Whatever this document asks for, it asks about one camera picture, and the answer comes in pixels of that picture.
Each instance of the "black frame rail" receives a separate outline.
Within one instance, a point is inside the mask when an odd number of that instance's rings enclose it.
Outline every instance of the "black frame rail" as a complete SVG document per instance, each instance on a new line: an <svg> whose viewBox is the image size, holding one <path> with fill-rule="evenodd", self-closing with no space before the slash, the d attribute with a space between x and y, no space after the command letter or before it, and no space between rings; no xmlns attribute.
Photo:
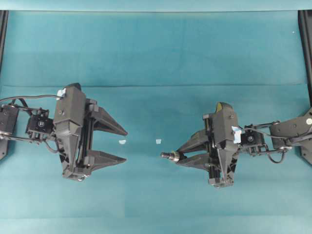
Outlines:
<svg viewBox="0 0 312 234"><path fill-rule="evenodd" d="M0 71L2 66L4 42L5 42L5 33L6 26L8 23L9 11L0 11Z"/></svg>
<svg viewBox="0 0 312 234"><path fill-rule="evenodd" d="M306 63L310 105L312 106L312 10L298 11L298 23Z"/></svg>

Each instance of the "screw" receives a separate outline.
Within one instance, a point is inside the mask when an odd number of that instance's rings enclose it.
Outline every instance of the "screw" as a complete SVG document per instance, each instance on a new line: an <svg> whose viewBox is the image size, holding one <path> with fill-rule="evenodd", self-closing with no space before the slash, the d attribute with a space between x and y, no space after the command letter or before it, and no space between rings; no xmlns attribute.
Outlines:
<svg viewBox="0 0 312 234"><path fill-rule="evenodd" d="M42 120L38 122L38 126L39 126L39 127L42 128L42 127L44 127L44 125L45 125L45 123L44 123Z"/></svg>
<svg viewBox="0 0 312 234"><path fill-rule="evenodd" d="M248 140L249 142L252 142L252 141L254 141L254 137L253 137L253 136L249 136L249 137L247 138L247 140Z"/></svg>

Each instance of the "black cable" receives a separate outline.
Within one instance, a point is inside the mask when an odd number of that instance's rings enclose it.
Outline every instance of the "black cable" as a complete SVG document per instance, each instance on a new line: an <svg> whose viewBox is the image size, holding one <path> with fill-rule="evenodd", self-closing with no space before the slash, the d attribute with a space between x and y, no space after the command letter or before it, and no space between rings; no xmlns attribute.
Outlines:
<svg viewBox="0 0 312 234"><path fill-rule="evenodd" d="M279 160L279 161L275 161L273 158L271 158L271 155L270 155L270 154L268 154L268 157L269 157L269 160L270 160L272 163L279 164L279 163L282 163L282 162L284 161L285 152L283 151L281 160Z"/></svg>
<svg viewBox="0 0 312 234"><path fill-rule="evenodd" d="M59 142L58 142L58 140L55 140L55 144L56 144L56 146L57 146L58 153L59 153L60 155L62 155L63 157L66 157L66 154L64 154L64 153L61 151L61 149L59 148Z"/></svg>
<svg viewBox="0 0 312 234"><path fill-rule="evenodd" d="M46 140L43 140L43 142L45 143L47 149L48 149L50 152L52 152L52 153L54 153L54 154L56 154L56 153L59 152L58 150L52 149L51 146L48 144L48 142L47 142Z"/></svg>
<svg viewBox="0 0 312 234"><path fill-rule="evenodd" d="M19 98L19 101L21 102L21 104L23 105L23 107L28 108L28 105L26 103L26 101L22 98ZM26 113L31 116L33 113L31 112L31 110L26 111Z"/></svg>
<svg viewBox="0 0 312 234"><path fill-rule="evenodd" d="M242 131L250 130L250 131L254 131L254 132L261 133L261 134L266 135L266 136L271 137L271 138L289 139L288 136L272 136L272 135L270 135L270 134L268 134L268 133L265 133L265 132L263 132L263 131L261 131L261 130L255 129L255 128L241 128L241 127L239 127L239 128L240 128L240 130L242 130Z"/></svg>
<svg viewBox="0 0 312 234"><path fill-rule="evenodd" d="M15 100L15 99L38 99L38 98L60 98L62 99L62 97L57 96L57 95L38 95L38 96L15 96L15 97L6 97L3 99L0 99L0 101L8 101L8 100Z"/></svg>

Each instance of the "teal cloth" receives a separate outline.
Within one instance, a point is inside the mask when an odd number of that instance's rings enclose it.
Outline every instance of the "teal cloth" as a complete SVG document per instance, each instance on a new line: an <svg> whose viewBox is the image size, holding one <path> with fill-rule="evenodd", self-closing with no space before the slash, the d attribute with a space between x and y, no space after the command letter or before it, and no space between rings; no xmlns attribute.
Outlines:
<svg viewBox="0 0 312 234"><path fill-rule="evenodd" d="M219 190L205 171L159 157L203 128L218 101L240 125L304 114L300 43L295 11L11 12L0 96L55 94L79 81L129 135L95 132L94 149L127 161L82 183L63 179L44 145L13 142L0 162L1 233L311 233L312 167L297 150L280 165L241 154L234 186ZM28 101L51 117L55 103ZM26 123L21 113L19 136Z"/></svg>
<svg viewBox="0 0 312 234"><path fill-rule="evenodd" d="M310 0L1 0L0 9L19 11L226 12L311 9Z"/></svg>

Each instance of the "small white paper piece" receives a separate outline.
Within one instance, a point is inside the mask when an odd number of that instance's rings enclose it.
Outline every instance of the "small white paper piece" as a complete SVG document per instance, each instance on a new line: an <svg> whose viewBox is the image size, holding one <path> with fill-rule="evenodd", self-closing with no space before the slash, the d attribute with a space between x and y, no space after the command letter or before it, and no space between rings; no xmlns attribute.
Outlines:
<svg viewBox="0 0 312 234"><path fill-rule="evenodd" d="M233 127L232 126L232 130L234 132L234 144L240 143L241 142L241 138L240 135L242 134L242 130L238 127Z"/></svg>
<svg viewBox="0 0 312 234"><path fill-rule="evenodd" d="M120 145L124 145L124 144L126 143L126 141L127 141L127 140L120 140L120 141L119 141L119 144L120 144Z"/></svg>
<svg viewBox="0 0 312 234"><path fill-rule="evenodd" d="M57 96L63 97L66 93L66 88L58 90Z"/></svg>

